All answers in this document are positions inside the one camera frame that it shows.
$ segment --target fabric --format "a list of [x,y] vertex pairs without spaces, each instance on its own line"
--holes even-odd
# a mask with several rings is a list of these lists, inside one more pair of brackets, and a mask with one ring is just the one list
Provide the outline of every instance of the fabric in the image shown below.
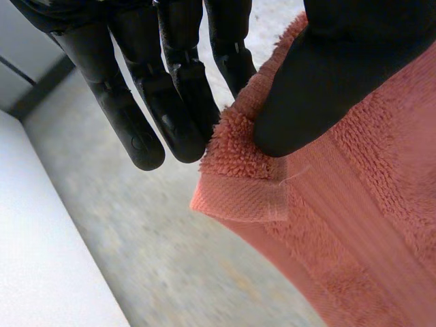
[[152,0],[10,0],[34,27],[44,33],[65,33],[111,12],[151,5]]
[[435,326],[436,44],[273,159],[255,147],[253,120],[306,25],[289,26],[223,112],[191,207],[265,255],[330,326]]

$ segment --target gray floor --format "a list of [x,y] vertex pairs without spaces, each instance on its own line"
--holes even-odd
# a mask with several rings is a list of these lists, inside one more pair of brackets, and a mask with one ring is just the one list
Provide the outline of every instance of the gray floor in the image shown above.
[[[254,1],[247,45],[257,66],[301,10],[301,0]],[[200,56],[223,107],[232,98],[213,63],[206,20],[201,36]],[[263,257],[189,210],[198,165],[168,155],[155,172],[133,166],[78,72],[25,127],[133,327],[323,326]]]

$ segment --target baseboard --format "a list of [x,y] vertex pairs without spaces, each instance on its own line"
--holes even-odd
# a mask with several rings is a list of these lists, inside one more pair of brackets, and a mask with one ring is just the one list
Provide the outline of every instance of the baseboard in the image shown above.
[[23,121],[33,109],[35,109],[59,83],[74,70],[71,60],[64,56],[48,73],[35,84],[21,99],[19,99],[8,113],[20,121]]

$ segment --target loose thread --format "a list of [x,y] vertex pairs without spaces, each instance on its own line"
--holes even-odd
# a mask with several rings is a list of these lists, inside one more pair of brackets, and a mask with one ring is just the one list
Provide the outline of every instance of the loose thread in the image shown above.
[[307,170],[309,170],[310,168],[312,168],[312,165],[308,165],[308,166],[306,166],[302,171],[298,172],[297,174],[292,175],[291,177],[288,177],[288,178],[283,179],[283,180],[279,183],[279,186],[281,186],[284,182],[290,181],[290,180],[293,179],[293,178],[296,178],[296,177],[299,177],[299,176],[303,175],[303,174],[304,174],[305,172],[307,172]]

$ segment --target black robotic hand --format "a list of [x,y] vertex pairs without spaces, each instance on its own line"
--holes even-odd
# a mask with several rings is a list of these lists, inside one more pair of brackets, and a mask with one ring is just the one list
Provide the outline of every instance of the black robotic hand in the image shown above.
[[[197,51],[202,0],[11,2],[76,64],[137,167],[158,168],[165,151],[120,73],[110,32],[173,155],[184,163],[201,158],[219,120]],[[206,0],[206,8],[215,62],[236,96],[255,73],[244,45],[251,0]]]
[[436,39],[436,1],[305,0],[292,44],[255,122],[255,143],[281,157],[315,140]]

